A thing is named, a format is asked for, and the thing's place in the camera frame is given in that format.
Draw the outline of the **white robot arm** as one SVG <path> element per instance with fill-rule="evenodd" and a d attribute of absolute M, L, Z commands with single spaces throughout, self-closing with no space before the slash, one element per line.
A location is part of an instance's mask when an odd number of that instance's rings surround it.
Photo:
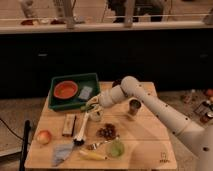
<path fill-rule="evenodd" d="M 119 85 L 101 91 L 87 105 L 97 103 L 109 108 L 134 97 L 142 102 L 194 155 L 195 171 L 213 171 L 213 124 L 203 128 L 158 97 L 148 93 L 133 76 L 126 76 Z"/>

